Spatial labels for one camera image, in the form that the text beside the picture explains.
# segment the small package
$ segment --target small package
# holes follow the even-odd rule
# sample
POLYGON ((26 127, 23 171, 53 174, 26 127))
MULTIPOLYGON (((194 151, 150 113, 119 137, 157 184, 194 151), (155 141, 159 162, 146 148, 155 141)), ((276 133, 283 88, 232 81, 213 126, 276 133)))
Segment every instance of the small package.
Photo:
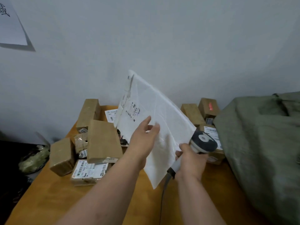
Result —
POLYGON ((91 120, 88 129, 88 163, 115 163, 123 155, 113 123, 91 120))
POLYGON ((50 170, 59 176, 72 172, 75 164, 74 144, 70 138, 55 142, 50 147, 50 170))
POLYGON ((214 118, 220 113, 217 101, 213 99, 202 98, 198 108, 208 125, 212 125, 214 118))
POLYGON ((77 131, 80 133, 86 133, 88 131, 90 121, 99 120, 100 111, 101 108, 98 99, 86 99, 77 120, 77 131))
POLYGON ((94 185, 100 180, 111 165, 109 163, 88 163, 87 160, 77 160, 71 176, 75 186, 94 185))
POLYGON ((79 158, 85 158, 88 149, 88 133, 80 133, 74 136, 75 140, 75 152, 79 155, 79 158))
POLYGON ((218 147, 215 151, 209 152, 209 157, 207 159, 208 163, 213 163, 216 165, 220 165, 223 159, 225 159, 225 154, 222 149, 221 142, 219 140, 218 132, 213 125, 201 125, 200 130, 209 134, 217 143, 218 147))
POLYGON ((180 110, 188 117, 195 127, 205 125, 205 120, 195 103, 184 103, 181 105, 180 110))

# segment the red label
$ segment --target red label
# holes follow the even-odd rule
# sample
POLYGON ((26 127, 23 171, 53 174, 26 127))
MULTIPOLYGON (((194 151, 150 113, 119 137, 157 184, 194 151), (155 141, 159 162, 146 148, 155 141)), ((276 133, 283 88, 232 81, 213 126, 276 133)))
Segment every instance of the red label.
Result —
POLYGON ((211 103, 211 102, 209 103, 209 110, 214 110, 214 109, 212 108, 212 103, 211 103))

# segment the barcode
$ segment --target barcode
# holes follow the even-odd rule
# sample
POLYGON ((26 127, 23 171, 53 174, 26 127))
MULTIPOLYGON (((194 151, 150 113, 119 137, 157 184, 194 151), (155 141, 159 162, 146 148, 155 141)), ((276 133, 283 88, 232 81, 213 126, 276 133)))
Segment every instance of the barcode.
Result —
POLYGON ((79 175, 80 175, 80 173, 81 173, 81 171, 82 171, 82 168, 83 168, 83 165, 84 165, 84 162, 81 164, 81 166, 80 166, 80 168, 79 168, 79 171, 78 171, 78 174, 77 174, 77 176, 79 176, 79 175))

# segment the right hand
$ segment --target right hand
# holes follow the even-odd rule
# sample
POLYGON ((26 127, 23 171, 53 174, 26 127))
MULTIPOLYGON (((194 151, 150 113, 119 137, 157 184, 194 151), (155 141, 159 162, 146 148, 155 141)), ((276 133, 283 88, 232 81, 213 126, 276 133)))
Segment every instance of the right hand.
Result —
POLYGON ((181 151, 176 151, 176 160, 182 156, 180 170, 176 173, 177 181, 182 178, 196 178, 201 181, 202 173, 205 169, 208 154, 196 154, 188 144, 180 144, 181 151))

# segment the left hand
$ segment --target left hand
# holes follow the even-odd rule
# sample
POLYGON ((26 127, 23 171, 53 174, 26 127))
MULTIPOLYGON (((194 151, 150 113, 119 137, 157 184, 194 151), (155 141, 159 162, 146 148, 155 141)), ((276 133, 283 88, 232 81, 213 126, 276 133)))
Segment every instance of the left hand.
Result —
POLYGON ((155 138, 160 130, 160 125, 158 123, 154 126, 148 125, 150 121, 151 116, 148 116, 141 122, 132 134, 129 147, 126 150, 126 153, 130 153, 133 157, 139 160, 141 169, 145 167, 146 158, 152 151, 155 138))

